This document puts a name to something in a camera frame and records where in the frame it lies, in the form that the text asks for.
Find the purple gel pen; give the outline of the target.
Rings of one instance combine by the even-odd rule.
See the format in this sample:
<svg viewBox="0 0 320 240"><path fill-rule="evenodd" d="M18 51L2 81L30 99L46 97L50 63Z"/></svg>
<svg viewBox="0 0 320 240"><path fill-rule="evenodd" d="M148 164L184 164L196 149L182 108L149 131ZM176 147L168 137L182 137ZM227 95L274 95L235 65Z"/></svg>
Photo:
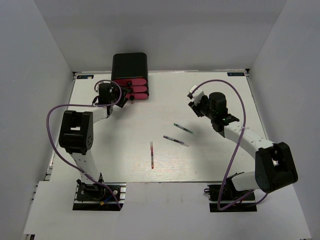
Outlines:
<svg viewBox="0 0 320 240"><path fill-rule="evenodd" d="M164 139L167 139L167 140L169 140L169 141L178 143L178 144L180 144L180 145L183 145L183 146L185 146L185 147L189 147L189 146L190 146L188 143L185 143L185 142L183 142L183 141L181 141L181 140L178 140L178 139L175 139L175 138L173 138L173 137L169 137L169 136L164 135L163 138L164 138Z"/></svg>

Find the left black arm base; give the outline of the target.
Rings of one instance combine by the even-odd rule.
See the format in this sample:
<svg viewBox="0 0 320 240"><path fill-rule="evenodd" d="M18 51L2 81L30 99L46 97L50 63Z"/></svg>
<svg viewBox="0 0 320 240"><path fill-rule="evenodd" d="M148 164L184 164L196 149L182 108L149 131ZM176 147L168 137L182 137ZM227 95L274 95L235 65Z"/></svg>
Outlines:
<svg viewBox="0 0 320 240"><path fill-rule="evenodd" d="M124 205L126 197L126 183L105 183L107 188L91 183L83 183L80 179L73 201L73 211L99 211L111 212L120 211Z"/></svg>

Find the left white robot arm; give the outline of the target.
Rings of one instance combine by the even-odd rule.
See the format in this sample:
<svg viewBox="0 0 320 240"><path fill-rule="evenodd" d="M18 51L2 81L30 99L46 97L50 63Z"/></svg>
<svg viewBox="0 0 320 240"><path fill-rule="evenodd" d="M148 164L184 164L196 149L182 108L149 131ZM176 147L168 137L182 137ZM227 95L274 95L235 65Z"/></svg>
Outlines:
<svg viewBox="0 0 320 240"><path fill-rule="evenodd" d="M105 196L106 187L102 174L98 171L91 148L94 142L94 124L107 119L113 106L122 108L128 101L132 89L119 86L115 82L100 82L95 87L97 96L92 105L84 111L66 110L63 113L58 138L61 148L73 158L80 172L80 185L90 185L88 193L99 200Z"/></svg>

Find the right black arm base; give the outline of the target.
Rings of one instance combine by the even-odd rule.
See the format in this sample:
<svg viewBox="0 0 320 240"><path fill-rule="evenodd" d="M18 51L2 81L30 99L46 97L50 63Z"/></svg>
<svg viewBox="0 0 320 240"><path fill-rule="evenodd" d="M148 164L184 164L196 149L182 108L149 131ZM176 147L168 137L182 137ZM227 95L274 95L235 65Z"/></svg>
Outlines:
<svg viewBox="0 0 320 240"><path fill-rule="evenodd" d="M226 205L232 203L243 195L249 193L249 190L236 191L232 178L239 175L235 173L226 179L225 187L222 192L220 207L223 208ZM220 211L218 209L218 196L220 192L221 183L208 184L207 188L203 192L208 195L209 200L209 210L211 213L245 213L245 212L256 212L257 207L255 205L256 198L255 194L252 192L246 198L238 200L235 204L227 208L226 210Z"/></svg>

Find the black drawer cabinet pink drawers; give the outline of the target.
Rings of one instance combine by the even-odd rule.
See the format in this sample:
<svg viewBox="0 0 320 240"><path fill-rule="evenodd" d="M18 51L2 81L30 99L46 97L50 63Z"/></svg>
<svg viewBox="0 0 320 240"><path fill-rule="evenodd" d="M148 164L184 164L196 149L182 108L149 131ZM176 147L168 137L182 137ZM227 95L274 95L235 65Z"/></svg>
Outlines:
<svg viewBox="0 0 320 240"><path fill-rule="evenodd" d="M131 101L149 97L148 58L144 52L117 53L112 59L111 80L127 90Z"/></svg>

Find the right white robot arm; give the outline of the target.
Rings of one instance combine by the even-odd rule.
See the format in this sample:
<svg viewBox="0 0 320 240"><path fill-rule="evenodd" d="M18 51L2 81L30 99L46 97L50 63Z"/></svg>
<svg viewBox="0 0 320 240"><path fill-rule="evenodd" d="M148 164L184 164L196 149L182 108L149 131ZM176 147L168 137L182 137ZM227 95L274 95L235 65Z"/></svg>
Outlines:
<svg viewBox="0 0 320 240"><path fill-rule="evenodd" d="M226 195L236 200L244 191L262 190L269 194L298 181L298 173L290 147L274 143L244 128L238 118L228 112L226 96L221 92L205 95L195 91L188 104L198 117L207 117L212 128L222 137L239 144L254 159L254 171L237 173L227 178Z"/></svg>

